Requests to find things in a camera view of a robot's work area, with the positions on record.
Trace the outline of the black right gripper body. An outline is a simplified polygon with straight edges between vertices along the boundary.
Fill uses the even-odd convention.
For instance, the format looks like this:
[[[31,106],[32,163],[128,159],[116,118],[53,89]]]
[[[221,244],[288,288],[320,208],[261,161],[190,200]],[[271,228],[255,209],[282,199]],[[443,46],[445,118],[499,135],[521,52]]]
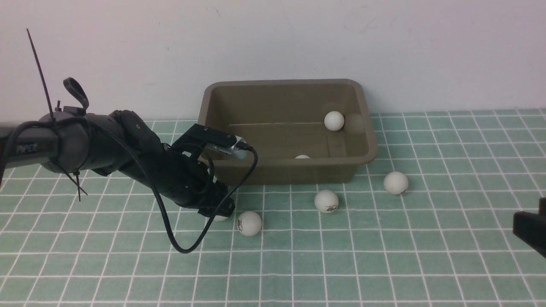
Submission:
[[[542,257],[546,257],[546,199],[540,198],[538,213],[514,213],[512,231]]]

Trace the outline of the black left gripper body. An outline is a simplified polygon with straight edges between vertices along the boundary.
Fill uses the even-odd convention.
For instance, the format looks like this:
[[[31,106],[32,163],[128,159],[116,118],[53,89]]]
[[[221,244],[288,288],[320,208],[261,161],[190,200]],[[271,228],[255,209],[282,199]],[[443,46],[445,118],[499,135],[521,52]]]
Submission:
[[[203,147],[166,147],[158,190],[178,206],[205,217],[229,218],[235,210],[232,192],[216,179],[210,154]]]

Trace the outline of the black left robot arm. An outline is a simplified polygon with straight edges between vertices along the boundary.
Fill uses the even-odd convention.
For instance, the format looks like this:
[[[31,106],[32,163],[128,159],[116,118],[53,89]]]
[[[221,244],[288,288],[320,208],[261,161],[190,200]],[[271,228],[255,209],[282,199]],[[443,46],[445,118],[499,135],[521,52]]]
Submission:
[[[2,123],[1,171],[26,165],[58,174],[91,170],[104,177],[119,171],[178,206],[205,217],[230,217],[231,192],[213,181],[212,162],[200,156],[207,148],[226,153],[239,140],[194,124],[169,145],[135,112],[96,115],[66,107],[39,121]]]

